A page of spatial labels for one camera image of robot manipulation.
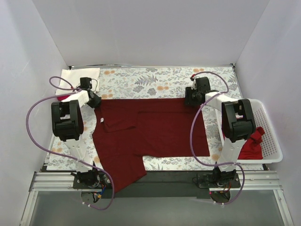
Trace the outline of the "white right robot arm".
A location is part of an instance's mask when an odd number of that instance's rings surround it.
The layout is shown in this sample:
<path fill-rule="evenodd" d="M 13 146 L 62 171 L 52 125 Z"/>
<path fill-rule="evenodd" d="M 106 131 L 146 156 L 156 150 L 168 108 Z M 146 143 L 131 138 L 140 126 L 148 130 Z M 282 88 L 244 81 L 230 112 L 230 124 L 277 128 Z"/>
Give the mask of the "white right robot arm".
<path fill-rule="evenodd" d="M 213 170 L 199 176 L 200 186 L 216 185 L 223 187 L 238 179 L 236 167 L 243 145 L 256 131 L 253 110 L 249 99 L 235 99 L 225 92 L 212 90 L 207 77 L 191 76 L 192 86 L 185 89 L 185 104 L 189 106 L 210 106 L 222 115 L 222 134 L 224 143 L 218 161 L 212 165 Z"/>

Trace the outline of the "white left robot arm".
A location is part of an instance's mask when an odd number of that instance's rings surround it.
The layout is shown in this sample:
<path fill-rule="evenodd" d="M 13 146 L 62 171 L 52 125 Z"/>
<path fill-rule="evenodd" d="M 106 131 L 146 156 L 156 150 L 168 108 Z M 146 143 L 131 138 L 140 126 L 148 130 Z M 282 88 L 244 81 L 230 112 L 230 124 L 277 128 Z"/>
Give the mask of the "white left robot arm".
<path fill-rule="evenodd" d="M 83 106 L 95 109 L 101 105 L 101 98 L 92 91 L 92 87 L 92 78 L 81 77 L 77 87 L 71 86 L 72 90 L 80 89 L 79 92 L 51 104 L 51 119 L 54 136 L 60 138 L 77 161 L 75 178 L 89 188 L 96 188 L 100 184 L 100 177 L 84 144 L 81 113 Z"/>

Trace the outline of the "dark red t-shirt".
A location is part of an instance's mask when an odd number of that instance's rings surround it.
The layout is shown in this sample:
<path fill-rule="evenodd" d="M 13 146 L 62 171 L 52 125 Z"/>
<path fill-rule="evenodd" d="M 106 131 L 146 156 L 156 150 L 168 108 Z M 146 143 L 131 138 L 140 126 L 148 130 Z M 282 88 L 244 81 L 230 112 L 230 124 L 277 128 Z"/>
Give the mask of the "dark red t-shirt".
<path fill-rule="evenodd" d="M 95 115 L 93 142 L 115 192 L 146 175 L 144 156 L 209 156 L 203 116 L 182 98 L 107 99 Z"/>

